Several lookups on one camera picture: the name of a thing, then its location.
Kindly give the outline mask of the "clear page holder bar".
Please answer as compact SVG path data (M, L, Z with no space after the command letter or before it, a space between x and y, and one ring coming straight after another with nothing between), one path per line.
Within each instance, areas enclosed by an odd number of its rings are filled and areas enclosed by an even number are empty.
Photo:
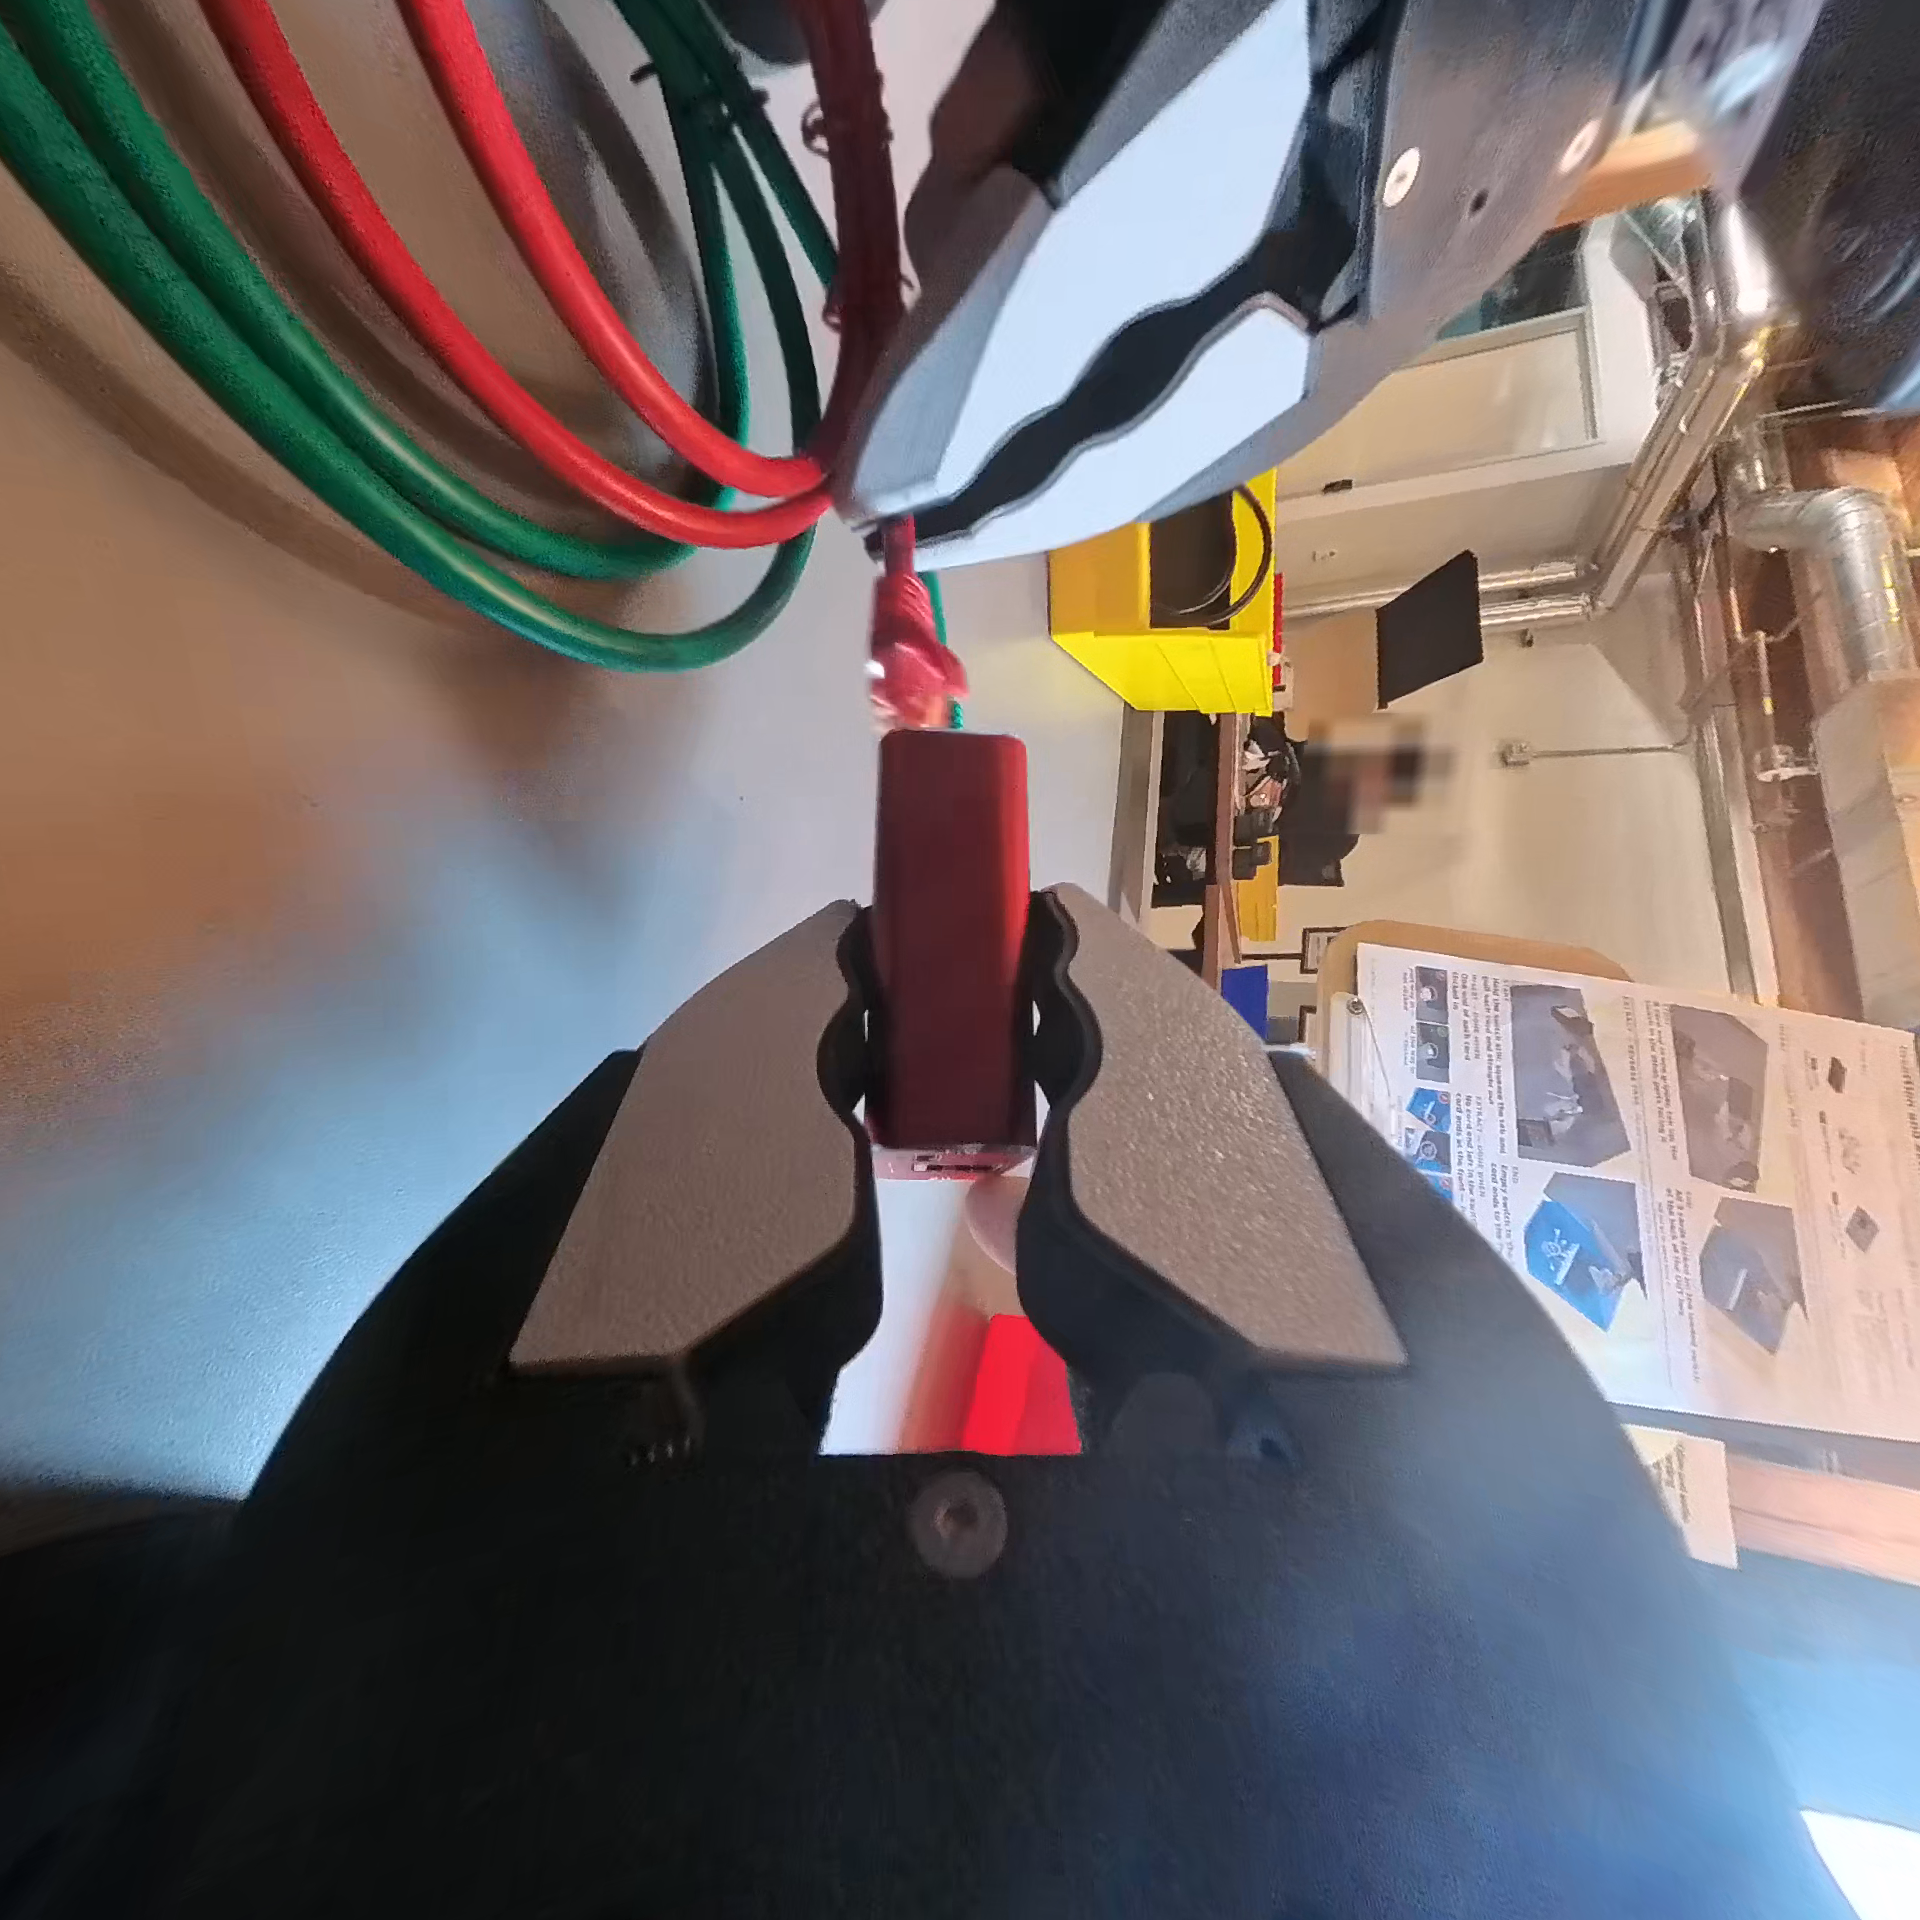
M1402 1155L1402 1082L1392 1046L1359 995L1331 995L1327 1011L1327 1076L1347 1103Z

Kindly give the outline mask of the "silver ventilation duct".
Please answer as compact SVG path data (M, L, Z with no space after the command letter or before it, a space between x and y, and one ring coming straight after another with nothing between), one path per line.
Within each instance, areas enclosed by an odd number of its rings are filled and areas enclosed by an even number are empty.
M1614 509L1579 562L1481 578L1484 632L1539 632L1618 611L1669 539L1712 453L1788 343L1792 308L1752 219L1699 195L1678 222L1692 339L1665 383ZM1917 671L1917 598L1892 499L1872 488L1762 482L1725 509L1725 531L1761 553L1815 562L1838 623L1844 685Z

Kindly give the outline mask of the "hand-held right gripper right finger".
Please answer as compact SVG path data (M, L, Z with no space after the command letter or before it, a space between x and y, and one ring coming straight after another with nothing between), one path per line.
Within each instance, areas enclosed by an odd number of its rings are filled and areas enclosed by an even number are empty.
M1287 1453L1284 1381L1407 1346L1288 1091L1225 1001L1081 886L1031 898L1044 1093L1017 1292L1085 1453Z

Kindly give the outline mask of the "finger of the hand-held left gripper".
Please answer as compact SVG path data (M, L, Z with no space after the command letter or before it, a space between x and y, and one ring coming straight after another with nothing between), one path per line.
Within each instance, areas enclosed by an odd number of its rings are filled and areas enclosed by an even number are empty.
M844 509L958 498L1128 323L1237 266L1309 81L1309 2L1165 2L1067 156L1001 163L964 198L861 406Z
M857 519L912 518L939 565L1045 553L1139 523L1309 389L1312 333L1277 298L1245 301L1169 372L1115 368L1044 393L1054 349L997 329L982 379L934 445L885 408L857 463Z

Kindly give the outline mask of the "wooden work table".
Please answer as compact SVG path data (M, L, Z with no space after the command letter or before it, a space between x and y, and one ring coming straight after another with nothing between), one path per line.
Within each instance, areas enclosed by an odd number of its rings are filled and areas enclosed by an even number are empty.
M1215 779L1211 779L1211 838L1209 879L1202 889L1197 975L1221 992L1225 972L1244 962L1244 938L1234 893L1234 819L1241 801L1241 761L1248 716L1224 711L1215 721Z

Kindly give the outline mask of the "red ethernet splitter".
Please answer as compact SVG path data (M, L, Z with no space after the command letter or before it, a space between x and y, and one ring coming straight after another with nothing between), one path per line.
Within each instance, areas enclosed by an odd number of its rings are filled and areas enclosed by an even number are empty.
M1025 749L1008 735L881 741L868 929L868 1136L888 1181L982 1181L1037 1136Z

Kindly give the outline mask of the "red plastic bin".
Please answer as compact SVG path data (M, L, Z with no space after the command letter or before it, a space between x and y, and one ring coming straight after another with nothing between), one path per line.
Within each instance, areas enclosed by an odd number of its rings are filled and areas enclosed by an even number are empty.
M1024 1313L985 1318L958 1449L985 1458L1082 1452L1068 1369Z

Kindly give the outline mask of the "yellow plastic bin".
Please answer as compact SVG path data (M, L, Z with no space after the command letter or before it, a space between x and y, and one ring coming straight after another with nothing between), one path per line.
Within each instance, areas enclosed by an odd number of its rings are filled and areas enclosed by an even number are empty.
M1261 498L1275 535L1275 473L1244 485ZM1277 542L1272 578L1225 629L1165 632L1148 626L1148 525L1048 553L1051 641L1137 711L1272 713L1284 649Z

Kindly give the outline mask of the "wooden beam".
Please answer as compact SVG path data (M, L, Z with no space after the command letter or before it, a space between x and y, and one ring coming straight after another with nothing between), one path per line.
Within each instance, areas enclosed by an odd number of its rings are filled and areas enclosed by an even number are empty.
M1715 183L1712 161L1698 135L1678 119L1614 139L1571 183L1549 228L1587 225L1634 206L1689 198Z

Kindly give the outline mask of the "black and tan folding board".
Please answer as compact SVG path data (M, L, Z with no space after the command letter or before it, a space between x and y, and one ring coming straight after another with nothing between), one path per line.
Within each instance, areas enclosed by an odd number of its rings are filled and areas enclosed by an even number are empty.
M1481 565L1458 551L1379 605L1287 615L1291 723L1327 729L1392 709L1484 661Z

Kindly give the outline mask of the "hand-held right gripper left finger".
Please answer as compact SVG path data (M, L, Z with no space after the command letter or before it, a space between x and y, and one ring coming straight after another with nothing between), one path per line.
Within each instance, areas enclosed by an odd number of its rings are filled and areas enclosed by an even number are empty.
M881 1323L862 912L831 901L644 1042L515 1333L529 1381L641 1381L698 1452L819 1452Z

